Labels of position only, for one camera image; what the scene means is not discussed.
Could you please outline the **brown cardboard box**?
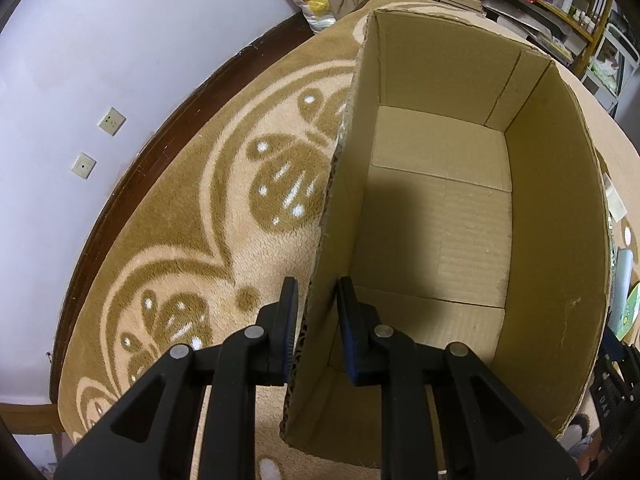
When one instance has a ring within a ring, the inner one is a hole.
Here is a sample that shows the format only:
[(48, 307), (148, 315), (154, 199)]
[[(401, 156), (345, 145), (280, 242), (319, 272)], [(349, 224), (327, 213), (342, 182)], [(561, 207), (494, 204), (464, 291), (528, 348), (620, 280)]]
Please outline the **brown cardboard box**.
[(610, 289), (608, 207), (573, 75), (441, 6), (382, 6), (358, 32), (285, 442), (348, 464), (380, 459), (380, 394), (346, 372), (342, 276), (415, 341), (467, 344), (560, 434), (582, 402)]

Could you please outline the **light blue cylindrical device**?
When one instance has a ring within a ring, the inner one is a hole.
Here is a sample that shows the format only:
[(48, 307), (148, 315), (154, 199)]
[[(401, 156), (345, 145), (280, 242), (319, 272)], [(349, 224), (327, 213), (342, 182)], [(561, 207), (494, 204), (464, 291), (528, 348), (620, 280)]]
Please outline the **light blue cylindrical device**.
[(634, 253), (632, 250), (629, 248), (620, 248), (616, 256), (611, 304), (612, 313), (615, 315), (620, 315), (624, 310), (633, 265)]

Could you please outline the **round green white fan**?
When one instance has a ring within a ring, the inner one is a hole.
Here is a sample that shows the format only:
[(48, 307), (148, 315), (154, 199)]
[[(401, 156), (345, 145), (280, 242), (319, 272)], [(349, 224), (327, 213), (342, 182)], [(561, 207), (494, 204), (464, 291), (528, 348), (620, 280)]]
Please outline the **round green white fan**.
[(620, 312), (620, 318), (615, 324), (615, 335), (618, 340), (623, 340), (629, 334), (638, 315), (639, 284), (635, 284), (626, 299), (622, 312)]

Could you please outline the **brown beige patterned rug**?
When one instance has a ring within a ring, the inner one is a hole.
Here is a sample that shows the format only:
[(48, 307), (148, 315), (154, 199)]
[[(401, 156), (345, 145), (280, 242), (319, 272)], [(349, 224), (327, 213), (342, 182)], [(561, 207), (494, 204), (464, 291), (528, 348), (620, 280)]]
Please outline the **brown beige patterned rug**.
[[(374, 467), (337, 462), (287, 444), (282, 422), (361, 49), (358, 25), (382, 6), (406, 3), (476, 15), (428, 0), (372, 0), (241, 90), (153, 185), (108, 254), (70, 337), (58, 411), (72, 449), (172, 346), (222, 344), (278, 301), (290, 276), (298, 283), (292, 365), (284, 385), (256, 389), (252, 479), (384, 479), (381, 441)], [(622, 344), (612, 357), (611, 304), (617, 252), (637, 249), (639, 156), (573, 77), (608, 207), (610, 289), (582, 402), (551, 435), (577, 465), (577, 479), (634, 479), (639, 353)]]

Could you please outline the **yellow wooden shelf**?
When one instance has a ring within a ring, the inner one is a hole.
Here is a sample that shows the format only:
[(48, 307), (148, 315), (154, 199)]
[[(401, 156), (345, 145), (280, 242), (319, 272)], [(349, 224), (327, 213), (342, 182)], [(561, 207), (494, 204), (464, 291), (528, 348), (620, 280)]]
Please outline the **yellow wooden shelf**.
[(614, 0), (484, 0), (486, 18), (501, 18), (580, 77), (600, 44)]

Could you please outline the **beige wall outlet lower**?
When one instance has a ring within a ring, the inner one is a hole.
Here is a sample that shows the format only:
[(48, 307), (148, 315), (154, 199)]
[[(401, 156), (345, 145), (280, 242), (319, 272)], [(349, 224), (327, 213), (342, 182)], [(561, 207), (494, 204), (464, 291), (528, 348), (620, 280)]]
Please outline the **beige wall outlet lower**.
[(77, 177), (87, 180), (96, 166), (96, 160), (86, 153), (79, 153), (70, 167), (70, 171)]

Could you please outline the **beige wall outlet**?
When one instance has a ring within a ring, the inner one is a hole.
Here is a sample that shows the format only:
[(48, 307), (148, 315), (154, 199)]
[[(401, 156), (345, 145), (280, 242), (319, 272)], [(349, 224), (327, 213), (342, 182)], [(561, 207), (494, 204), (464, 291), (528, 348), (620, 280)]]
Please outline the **beige wall outlet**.
[(110, 136), (114, 136), (125, 122), (126, 117), (116, 108), (111, 107), (99, 121), (98, 127)]
[(77, 177), (87, 180), (96, 166), (96, 160), (86, 153), (79, 153), (70, 167), (70, 171)]

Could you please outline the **beige wall outlet upper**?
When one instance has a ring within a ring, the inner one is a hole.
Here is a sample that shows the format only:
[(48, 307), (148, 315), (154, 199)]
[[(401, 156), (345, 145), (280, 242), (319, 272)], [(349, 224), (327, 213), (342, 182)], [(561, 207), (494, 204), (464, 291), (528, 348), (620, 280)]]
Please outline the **beige wall outlet upper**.
[(114, 136), (125, 122), (126, 117), (116, 108), (111, 107), (99, 121), (98, 127), (110, 136)]

